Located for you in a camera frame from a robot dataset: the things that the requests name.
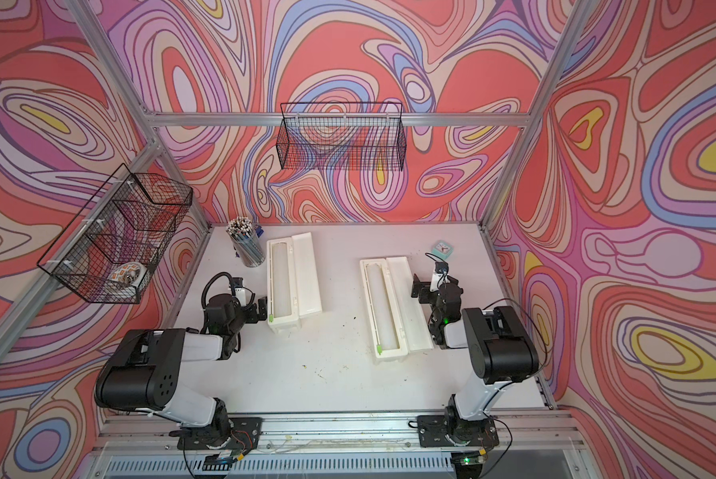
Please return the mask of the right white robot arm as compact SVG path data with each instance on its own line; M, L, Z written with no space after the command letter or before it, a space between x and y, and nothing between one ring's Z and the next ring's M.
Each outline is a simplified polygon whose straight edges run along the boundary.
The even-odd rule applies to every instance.
M457 279L421 281L413 277L411 297L430 305L427 329L433 343L451 349L446 329L463 327L462 348L469 354L472 374L439 415L415 420L423 448L475 447L499 444L491 409L507 388L539 372L539 353L513 307L462 307L464 290Z

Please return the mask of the patterned bowl in basket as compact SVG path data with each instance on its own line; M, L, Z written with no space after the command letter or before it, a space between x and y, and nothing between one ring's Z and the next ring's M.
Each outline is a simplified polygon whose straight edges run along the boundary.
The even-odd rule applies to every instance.
M146 274L146 267L137 261L130 261L116 267L105 284L110 295L134 295Z

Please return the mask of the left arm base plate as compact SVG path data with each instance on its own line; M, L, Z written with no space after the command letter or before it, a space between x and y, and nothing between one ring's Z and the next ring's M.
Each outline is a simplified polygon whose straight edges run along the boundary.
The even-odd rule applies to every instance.
M258 447L262 422L257 416L228 417L200 428L181 428L172 431L170 436L178 439L180 450L248 453Z

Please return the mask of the cup of pencils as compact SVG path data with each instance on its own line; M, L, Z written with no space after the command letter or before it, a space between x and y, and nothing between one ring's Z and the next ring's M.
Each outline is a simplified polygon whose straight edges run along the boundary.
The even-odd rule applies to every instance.
M260 243L261 227L248 217L236 217L228 223L234 250L246 267L259 267L264 263L265 253Z

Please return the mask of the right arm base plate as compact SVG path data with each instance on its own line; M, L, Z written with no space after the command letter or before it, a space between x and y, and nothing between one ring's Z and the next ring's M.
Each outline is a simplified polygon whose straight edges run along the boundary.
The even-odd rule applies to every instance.
M419 415L415 423L423 448L480 447L491 450L500 445L492 417L471 421L451 414Z

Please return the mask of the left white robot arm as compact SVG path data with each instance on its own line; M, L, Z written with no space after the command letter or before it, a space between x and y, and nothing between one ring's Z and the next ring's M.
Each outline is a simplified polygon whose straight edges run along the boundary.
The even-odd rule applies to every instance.
M267 319L267 298L222 293L202 299L200 329L132 329L99 374L100 408L146 413L176 423L170 433L182 451L231 450L258 445L260 419L232 419L225 402L192 389L180 376L188 363L228 361L241 351L240 331Z

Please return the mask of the small teal box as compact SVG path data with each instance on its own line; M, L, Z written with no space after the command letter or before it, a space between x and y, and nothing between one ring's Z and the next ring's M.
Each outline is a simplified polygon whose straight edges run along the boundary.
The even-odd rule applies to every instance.
M452 255L454 248L447 241L437 241L431 249L431 253L441 261L447 261Z

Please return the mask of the aluminium rail at front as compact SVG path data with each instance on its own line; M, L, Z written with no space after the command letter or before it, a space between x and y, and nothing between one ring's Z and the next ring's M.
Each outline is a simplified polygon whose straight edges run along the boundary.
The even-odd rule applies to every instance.
M181 451L174 425L146 416L106 421L84 478L457 478L453 446L424 448L415 411L270 413L244 459ZM599 478L591 449L567 412L499 409L499 443L471 472L484 478Z

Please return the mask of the cream wrap dispenser with label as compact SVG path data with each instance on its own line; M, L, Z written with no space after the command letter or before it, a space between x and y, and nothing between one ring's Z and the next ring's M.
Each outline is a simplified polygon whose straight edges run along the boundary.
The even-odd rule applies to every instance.
M311 233L270 239L267 249L267 325L274 333L299 329L323 313Z

